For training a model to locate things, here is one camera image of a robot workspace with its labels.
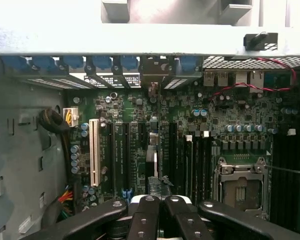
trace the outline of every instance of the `motherboard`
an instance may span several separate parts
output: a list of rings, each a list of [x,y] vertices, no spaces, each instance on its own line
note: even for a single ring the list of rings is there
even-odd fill
[[[290,85],[288,71],[262,74],[264,87]],[[215,199],[268,219],[273,139],[300,128],[300,87],[272,92],[238,85],[223,91],[235,74],[218,76],[178,90],[159,84],[69,90],[69,109],[78,114],[71,171],[81,177],[82,208],[162,195],[152,186],[155,178],[194,205]]]

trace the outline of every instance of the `white connector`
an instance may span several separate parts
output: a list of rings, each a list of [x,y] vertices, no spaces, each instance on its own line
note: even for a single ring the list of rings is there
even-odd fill
[[[89,120],[91,186],[101,182],[99,119]]]
[[[79,112],[77,107],[64,108],[62,111],[63,119],[71,128],[79,124]]]

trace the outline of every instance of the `black plastic bracket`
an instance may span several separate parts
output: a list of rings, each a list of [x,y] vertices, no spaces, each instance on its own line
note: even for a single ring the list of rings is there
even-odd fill
[[[127,240],[156,240],[158,232],[160,199],[156,196],[144,196],[141,198],[132,222]]]
[[[269,44],[272,45],[271,50],[278,48],[278,33],[246,34],[243,38],[243,46],[247,51],[265,51]]]
[[[213,240],[199,214],[192,212],[182,197],[167,196],[164,203],[184,240]]]
[[[198,213],[211,221],[232,227],[237,232],[246,231],[256,234],[257,239],[263,240],[300,240],[300,234],[286,228],[251,216],[231,206],[218,201],[204,201],[198,206]]]
[[[97,228],[125,216],[128,207],[125,201],[107,201],[57,224],[37,231],[24,240],[84,240],[91,239]]]

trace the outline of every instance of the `white pci slot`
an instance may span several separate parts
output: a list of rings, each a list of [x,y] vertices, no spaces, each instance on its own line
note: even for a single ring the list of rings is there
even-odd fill
[[[91,186],[101,182],[99,119],[89,120]]]

